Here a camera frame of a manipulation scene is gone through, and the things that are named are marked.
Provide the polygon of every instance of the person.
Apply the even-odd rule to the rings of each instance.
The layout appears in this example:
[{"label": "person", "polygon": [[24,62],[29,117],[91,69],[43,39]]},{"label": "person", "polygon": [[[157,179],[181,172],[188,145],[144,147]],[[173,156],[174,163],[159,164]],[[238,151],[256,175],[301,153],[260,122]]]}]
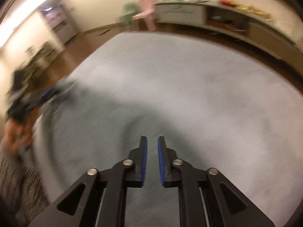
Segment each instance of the person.
[{"label": "person", "polygon": [[25,165],[19,154],[20,146],[33,143],[36,117],[34,110],[25,125],[8,119],[0,145],[0,197],[20,226],[28,226],[49,205],[37,169]]}]

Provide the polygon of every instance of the blue gripper pad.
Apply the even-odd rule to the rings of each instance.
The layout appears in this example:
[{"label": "blue gripper pad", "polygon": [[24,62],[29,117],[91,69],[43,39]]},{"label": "blue gripper pad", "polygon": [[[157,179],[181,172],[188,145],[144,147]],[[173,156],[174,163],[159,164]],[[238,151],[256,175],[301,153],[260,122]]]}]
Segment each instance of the blue gripper pad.
[{"label": "blue gripper pad", "polygon": [[164,167],[164,160],[163,160],[160,138],[158,138],[158,156],[159,156],[160,178],[161,178],[162,186],[164,186],[164,183],[165,183],[165,167]]},{"label": "blue gripper pad", "polygon": [[145,181],[145,174],[146,174],[146,159],[147,159],[147,139],[145,138],[145,142],[143,145],[143,157],[142,157],[142,163],[141,163],[141,183],[142,186]]}]

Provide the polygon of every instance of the pink chair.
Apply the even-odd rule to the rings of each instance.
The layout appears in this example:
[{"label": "pink chair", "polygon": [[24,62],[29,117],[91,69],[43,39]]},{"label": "pink chair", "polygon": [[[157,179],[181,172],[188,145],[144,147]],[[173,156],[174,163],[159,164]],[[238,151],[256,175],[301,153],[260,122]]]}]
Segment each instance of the pink chair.
[{"label": "pink chair", "polygon": [[142,10],[142,13],[134,15],[131,18],[133,31],[139,30],[138,19],[144,19],[148,31],[153,31],[156,29],[153,14],[155,12],[155,0],[140,0],[138,1],[138,6]]}]

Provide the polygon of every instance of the person's arm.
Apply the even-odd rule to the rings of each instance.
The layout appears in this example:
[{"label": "person's arm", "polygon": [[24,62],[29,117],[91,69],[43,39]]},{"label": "person's arm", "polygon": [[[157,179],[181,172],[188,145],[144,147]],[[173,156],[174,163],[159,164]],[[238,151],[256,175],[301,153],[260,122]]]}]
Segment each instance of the person's arm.
[{"label": "person's arm", "polygon": [[32,128],[37,119],[38,108],[29,115],[25,125],[14,119],[8,119],[4,126],[4,146],[6,151],[13,157],[18,157],[19,147],[32,145]]}]

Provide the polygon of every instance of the metal screw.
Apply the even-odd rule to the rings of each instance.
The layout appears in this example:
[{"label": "metal screw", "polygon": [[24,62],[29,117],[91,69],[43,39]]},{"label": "metal screw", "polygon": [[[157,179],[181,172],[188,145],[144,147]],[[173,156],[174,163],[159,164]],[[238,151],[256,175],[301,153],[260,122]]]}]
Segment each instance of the metal screw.
[{"label": "metal screw", "polygon": [[134,162],[131,159],[125,159],[123,160],[123,165],[125,166],[131,166]]},{"label": "metal screw", "polygon": [[96,175],[98,172],[97,169],[95,168],[90,168],[88,171],[87,171],[87,174],[90,175],[90,176],[93,176],[93,175]]},{"label": "metal screw", "polygon": [[183,160],[181,160],[181,159],[175,159],[172,163],[173,163],[174,165],[180,166],[180,165],[183,164]]},{"label": "metal screw", "polygon": [[209,174],[210,175],[217,175],[219,171],[216,168],[210,168],[209,169]]}]

